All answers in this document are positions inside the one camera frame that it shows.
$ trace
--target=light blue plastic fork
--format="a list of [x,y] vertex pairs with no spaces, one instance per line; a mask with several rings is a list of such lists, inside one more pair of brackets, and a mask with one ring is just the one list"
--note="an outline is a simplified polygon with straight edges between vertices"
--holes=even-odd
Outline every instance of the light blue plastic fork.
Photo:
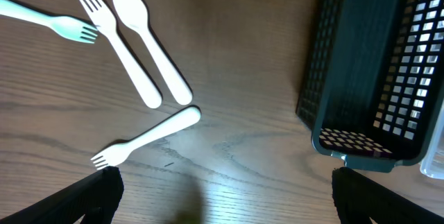
[[23,19],[43,26],[48,26],[68,40],[93,44],[97,29],[85,22],[69,16],[49,16],[10,0],[0,0],[0,15]]

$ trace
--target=plastic cutlery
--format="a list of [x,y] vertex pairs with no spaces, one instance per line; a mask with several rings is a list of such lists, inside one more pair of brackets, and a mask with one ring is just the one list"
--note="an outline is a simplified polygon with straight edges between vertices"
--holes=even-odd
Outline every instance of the plastic cutlery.
[[68,40],[93,44],[97,37],[95,33],[97,29],[79,19],[69,16],[49,16],[10,0],[0,0],[0,15],[48,26]]
[[159,68],[174,99],[181,105],[191,102],[193,94],[178,70],[165,55],[148,27],[148,11],[142,0],[112,0],[120,20],[139,33]]
[[93,156],[91,160],[97,170],[103,169],[106,166],[117,166],[120,163],[125,162],[131,152],[135,149],[192,126],[199,120],[200,110],[194,106],[187,107],[133,140],[124,144],[113,144],[107,147],[97,155]]
[[162,103],[162,96],[122,42],[117,33],[116,18],[105,2],[103,0],[79,1],[97,29],[110,41],[145,104],[150,108],[159,107]]

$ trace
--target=basket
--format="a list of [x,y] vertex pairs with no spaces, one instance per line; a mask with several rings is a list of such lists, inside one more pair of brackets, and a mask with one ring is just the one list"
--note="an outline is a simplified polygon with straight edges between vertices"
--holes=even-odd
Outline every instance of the basket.
[[322,0],[298,117],[314,148],[390,172],[427,152],[444,99],[444,0]]

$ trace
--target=wood surface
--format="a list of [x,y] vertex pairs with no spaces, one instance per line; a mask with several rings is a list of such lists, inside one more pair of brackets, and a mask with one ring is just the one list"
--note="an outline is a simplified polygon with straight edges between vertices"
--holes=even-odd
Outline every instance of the wood surface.
[[[18,1],[88,19],[78,0]],[[203,118],[119,166],[114,223],[177,223],[187,213],[206,223],[339,223],[331,174],[343,164],[312,148],[294,113],[317,1],[145,0]],[[156,110],[103,36],[82,44],[0,17],[0,218],[95,172],[89,159],[102,147],[182,108],[139,36],[119,26],[161,89]],[[444,181],[418,165],[362,173],[444,215]]]

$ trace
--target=fork handle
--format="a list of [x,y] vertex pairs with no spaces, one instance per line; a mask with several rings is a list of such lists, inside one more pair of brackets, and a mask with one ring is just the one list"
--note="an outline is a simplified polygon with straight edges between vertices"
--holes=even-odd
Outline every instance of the fork handle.
[[159,123],[144,134],[134,138],[132,141],[128,142],[127,145],[131,150],[135,150],[159,138],[163,138],[192,126],[200,120],[200,116],[200,110],[197,107],[189,106],[175,113],[173,116],[164,120],[162,123]]
[[130,76],[136,90],[139,92],[142,100],[146,106],[150,108],[157,108],[162,103],[162,96],[154,86],[153,81],[148,77],[148,74],[142,69],[140,64],[134,59],[131,52],[126,48],[119,35],[111,35],[108,37],[112,47],[120,58],[126,72]]
[[22,19],[43,26],[49,26],[51,16],[37,12],[10,0],[0,0],[0,15]]
[[165,52],[160,48],[159,44],[154,39],[153,34],[148,28],[140,31],[139,34],[150,51],[150,54],[162,74],[166,85],[173,94],[174,99],[181,105],[189,104],[193,99],[193,94],[190,88],[167,55],[165,55]]

